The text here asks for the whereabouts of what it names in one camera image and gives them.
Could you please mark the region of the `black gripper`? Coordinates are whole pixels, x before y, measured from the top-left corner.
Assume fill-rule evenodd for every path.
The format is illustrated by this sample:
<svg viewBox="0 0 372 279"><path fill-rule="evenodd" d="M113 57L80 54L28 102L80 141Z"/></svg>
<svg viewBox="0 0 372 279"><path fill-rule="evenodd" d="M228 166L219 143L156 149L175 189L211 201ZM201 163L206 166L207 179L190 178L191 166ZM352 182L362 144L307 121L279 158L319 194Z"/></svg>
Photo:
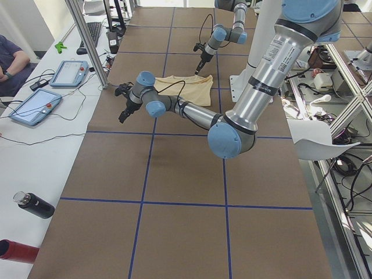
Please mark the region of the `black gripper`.
<svg viewBox="0 0 372 279"><path fill-rule="evenodd" d="M204 65L207 62L210 62L213 56L216 54L217 50L212 48L209 44L204 44L201 47L202 54L201 54L201 61L196 67L195 75L198 75L200 71L203 69Z"/></svg>
<svg viewBox="0 0 372 279"><path fill-rule="evenodd" d="M143 104L142 100L137 97L132 91L125 93L124 96L127 99L126 109L122 111L118 117L120 123L124 123L125 120L130 117L130 115L133 114L135 111L139 110Z"/></svg>

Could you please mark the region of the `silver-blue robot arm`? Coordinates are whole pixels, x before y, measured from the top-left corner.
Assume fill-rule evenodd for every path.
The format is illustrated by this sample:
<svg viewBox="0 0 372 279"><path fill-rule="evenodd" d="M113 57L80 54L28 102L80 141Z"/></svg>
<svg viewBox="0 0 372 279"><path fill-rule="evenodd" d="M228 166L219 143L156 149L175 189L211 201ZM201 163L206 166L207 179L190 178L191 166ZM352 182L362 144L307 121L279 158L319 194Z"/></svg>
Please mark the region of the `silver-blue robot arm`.
<svg viewBox="0 0 372 279"><path fill-rule="evenodd" d="M193 51L201 50L201 61L195 70L195 75L198 75L204 65L211 61L213 56L217 54L217 50L221 48L221 44L227 41L236 44L244 44L247 40L247 33L245 32L245 19L247 4L246 1L233 0L223 1L218 0L214 2L214 7L222 10L227 10L234 13L233 24L231 28L224 27L222 24L215 24L212 26L212 32L208 42L197 42Z"/></svg>
<svg viewBox="0 0 372 279"><path fill-rule="evenodd" d="M220 114L180 95L165 95L155 89L155 76L142 71L134 83L122 84L115 92L127 100L119 121L124 122L142 106L154 118L173 112L207 130L209 147L220 158L234 158L250 150L256 140L257 120L301 52L339 39L343 5L342 1L277 2L279 14L270 25L274 34L231 110Z"/></svg>

